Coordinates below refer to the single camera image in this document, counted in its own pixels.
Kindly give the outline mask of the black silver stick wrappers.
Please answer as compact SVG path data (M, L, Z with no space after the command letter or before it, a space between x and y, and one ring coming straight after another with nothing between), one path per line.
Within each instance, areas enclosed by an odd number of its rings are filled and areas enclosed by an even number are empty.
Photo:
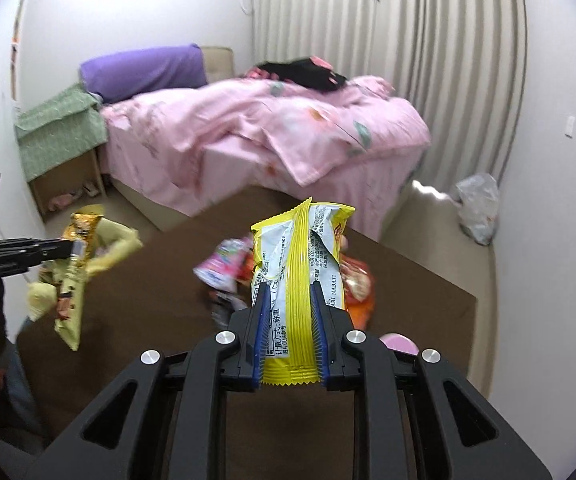
M218 330L226 330L232 315L248 308L248 304L241 296L230 292L210 289L208 299L211 318Z

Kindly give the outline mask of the gold yellow snack wrapper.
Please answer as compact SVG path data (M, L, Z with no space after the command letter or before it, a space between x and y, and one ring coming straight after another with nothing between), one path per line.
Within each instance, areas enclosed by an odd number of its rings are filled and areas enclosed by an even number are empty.
M74 317L78 305L76 298L82 294L85 268L94 256L94 236L103 215L102 206L85 206L71 215L70 223L62 233L62 238L71 243L71 249L57 300L57 315L61 321L70 321Z

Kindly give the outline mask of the white wall switch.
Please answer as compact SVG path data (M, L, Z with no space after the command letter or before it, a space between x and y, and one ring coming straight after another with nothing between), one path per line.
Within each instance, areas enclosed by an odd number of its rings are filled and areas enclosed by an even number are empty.
M565 136L569 139L573 138L574 123L576 118L574 116L569 116L566 121Z

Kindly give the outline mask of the beige headboard cushion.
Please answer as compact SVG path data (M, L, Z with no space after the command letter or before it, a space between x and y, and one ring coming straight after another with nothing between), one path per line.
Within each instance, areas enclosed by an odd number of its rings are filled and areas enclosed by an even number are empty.
M235 77L234 52L226 47L201 47L204 73L209 84Z

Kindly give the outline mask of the pink white cartoon snack bag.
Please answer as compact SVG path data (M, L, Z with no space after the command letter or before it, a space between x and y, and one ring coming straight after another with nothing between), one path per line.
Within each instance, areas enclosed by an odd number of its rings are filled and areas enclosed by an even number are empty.
M252 248L252 238L222 240L212 255L192 269L203 284L220 292L237 292L237 279Z

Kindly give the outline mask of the yellow white snack wrapper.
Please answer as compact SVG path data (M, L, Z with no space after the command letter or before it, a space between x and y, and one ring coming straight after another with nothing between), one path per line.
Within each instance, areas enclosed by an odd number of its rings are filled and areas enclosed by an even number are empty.
M344 308L341 239L355 208L314 203L256 222L251 295L271 287L272 327L262 382L294 386L319 382L312 336L310 285L319 281L326 304Z

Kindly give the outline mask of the yellow plastic trash bag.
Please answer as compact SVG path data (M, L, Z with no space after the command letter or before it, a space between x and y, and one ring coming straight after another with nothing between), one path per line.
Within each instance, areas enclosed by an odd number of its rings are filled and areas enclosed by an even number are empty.
M57 300L61 281L64 279L68 259L44 262L38 271L38 279L28 286L26 304L32 322L53 313L56 315L54 329L72 351L79 349L82 330L84 295L87 283L96 275L106 272L143 247L136 230L112 221L104 215L94 236L94 256L86 265L85 284L82 294L76 298L78 305L70 321L61 321L57 315Z

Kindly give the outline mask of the pink cup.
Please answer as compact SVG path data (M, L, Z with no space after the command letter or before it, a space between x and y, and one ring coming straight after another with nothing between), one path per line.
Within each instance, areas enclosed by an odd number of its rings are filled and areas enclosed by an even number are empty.
M419 349L410 338L398 333L388 333L380 337L381 342L390 350L417 356Z

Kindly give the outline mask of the purple pillow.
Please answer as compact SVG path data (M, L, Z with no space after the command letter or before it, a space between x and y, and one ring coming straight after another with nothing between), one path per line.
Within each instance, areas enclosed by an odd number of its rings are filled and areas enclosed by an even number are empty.
M197 89L208 83L196 44L118 52L80 65L87 92L113 104L164 89Z

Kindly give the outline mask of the clear plastic bag on floor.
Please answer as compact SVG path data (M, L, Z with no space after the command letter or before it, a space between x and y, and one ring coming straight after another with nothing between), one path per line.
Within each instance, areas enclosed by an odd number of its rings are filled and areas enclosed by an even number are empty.
M454 186L457 215L462 231L475 243L489 246L497 229L500 190L490 174L480 172Z

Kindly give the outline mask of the orange snack bag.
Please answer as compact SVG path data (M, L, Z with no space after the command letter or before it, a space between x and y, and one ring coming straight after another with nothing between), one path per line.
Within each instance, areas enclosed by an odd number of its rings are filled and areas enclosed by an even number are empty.
M342 256L340 273L344 291L344 310L358 330L366 330L375 309L375 280L365 262Z

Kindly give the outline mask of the black clothing on bed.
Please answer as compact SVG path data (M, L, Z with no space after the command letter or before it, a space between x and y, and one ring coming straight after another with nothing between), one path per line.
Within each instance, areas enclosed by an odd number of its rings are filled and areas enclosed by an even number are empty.
M343 88L348 81L335 72L326 61L316 56L298 58L288 63L265 62L254 66L248 78L289 82L319 92L333 92Z

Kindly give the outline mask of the green cloth covered nightstand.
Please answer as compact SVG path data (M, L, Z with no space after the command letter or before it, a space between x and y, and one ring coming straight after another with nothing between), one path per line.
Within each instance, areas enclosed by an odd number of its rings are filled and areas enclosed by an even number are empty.
M105 194L98 148L108 132L101 108L98 96L74 84L18 117L21 167L41 216L56 210L57 197L79 192L84 184Z

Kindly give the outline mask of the striped beige curtain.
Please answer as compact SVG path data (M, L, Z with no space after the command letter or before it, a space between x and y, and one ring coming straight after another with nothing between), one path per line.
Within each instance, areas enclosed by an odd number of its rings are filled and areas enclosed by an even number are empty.
M432 137L418 179L441 191L505 171L527 61L524 0L256 0L254 56L315 55L387 79Z

